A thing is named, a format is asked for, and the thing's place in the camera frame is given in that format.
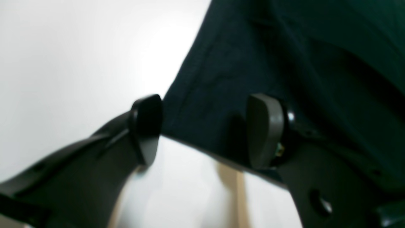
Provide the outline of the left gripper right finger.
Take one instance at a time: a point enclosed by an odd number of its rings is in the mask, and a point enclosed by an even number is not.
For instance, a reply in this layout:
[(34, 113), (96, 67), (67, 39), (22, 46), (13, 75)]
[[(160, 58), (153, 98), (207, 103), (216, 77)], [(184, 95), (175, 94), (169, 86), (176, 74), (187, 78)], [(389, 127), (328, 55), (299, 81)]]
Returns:
[(375, 162), (262, 93), (249, 95), (246, 121), (252, 168), (281, 176), (304, 228), (404, 227), (404, 183)]

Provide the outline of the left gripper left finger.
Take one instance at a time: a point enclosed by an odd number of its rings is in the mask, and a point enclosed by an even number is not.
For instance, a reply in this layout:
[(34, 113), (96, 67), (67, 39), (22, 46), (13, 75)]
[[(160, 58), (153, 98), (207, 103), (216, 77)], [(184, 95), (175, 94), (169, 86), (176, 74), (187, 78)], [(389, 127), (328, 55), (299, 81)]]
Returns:
[(1, 183), (1, 214), (35, 228), (106, 228), (131, 174), (155, 160), (162, 100), (149, 95), (90, 137)]

